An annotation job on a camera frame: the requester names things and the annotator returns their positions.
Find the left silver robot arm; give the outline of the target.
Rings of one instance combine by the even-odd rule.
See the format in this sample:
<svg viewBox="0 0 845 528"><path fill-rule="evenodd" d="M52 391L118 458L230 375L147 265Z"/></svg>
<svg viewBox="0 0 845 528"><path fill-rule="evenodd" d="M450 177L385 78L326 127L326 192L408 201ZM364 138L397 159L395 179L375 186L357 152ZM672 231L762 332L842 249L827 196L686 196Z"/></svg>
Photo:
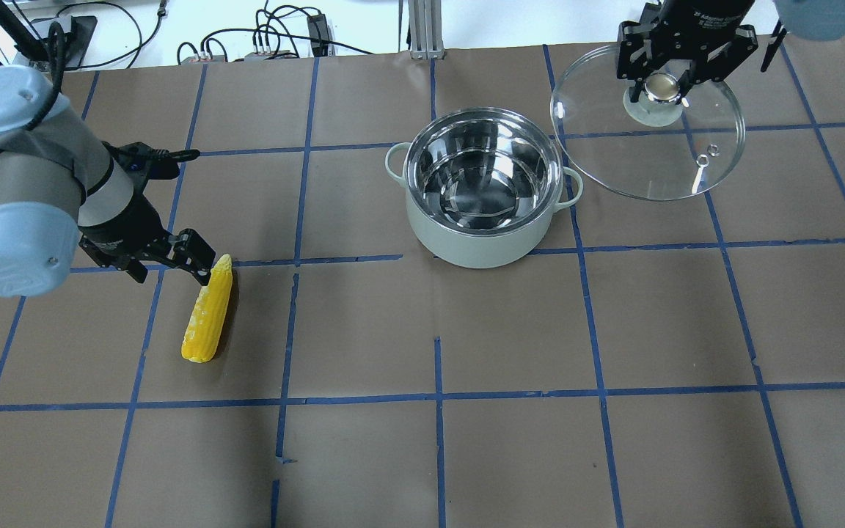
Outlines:
<svg viewBox="0 0 845 528"><path fill-rule="evenodd" d="M112 146L55 81L32 67L0 66L0 297L60 287L78 249L138 283L157 262L206 285L215 251L195 230L170 232L145 197L151 180L174 180L179 164L198 155Z"/></svg>

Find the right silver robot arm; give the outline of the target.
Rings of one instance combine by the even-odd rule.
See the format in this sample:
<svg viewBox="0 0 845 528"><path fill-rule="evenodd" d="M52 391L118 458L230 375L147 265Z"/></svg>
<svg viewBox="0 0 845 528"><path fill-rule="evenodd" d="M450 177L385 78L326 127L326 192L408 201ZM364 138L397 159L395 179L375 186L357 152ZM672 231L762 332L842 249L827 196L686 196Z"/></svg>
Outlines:
<svg viewBox="0 0 845 528"><path fill-rule="evenodd" d="M684 61L680 96L705 81L724 81L760 47L754 26L744 22L752 1L660 1L647 3L638 21L619 26L617 79L630 81L637 103L648 78L670 61ZM777 1L778 20L762 60L766 71L789 34L804 40L845 36L845 1Z"/></svg>

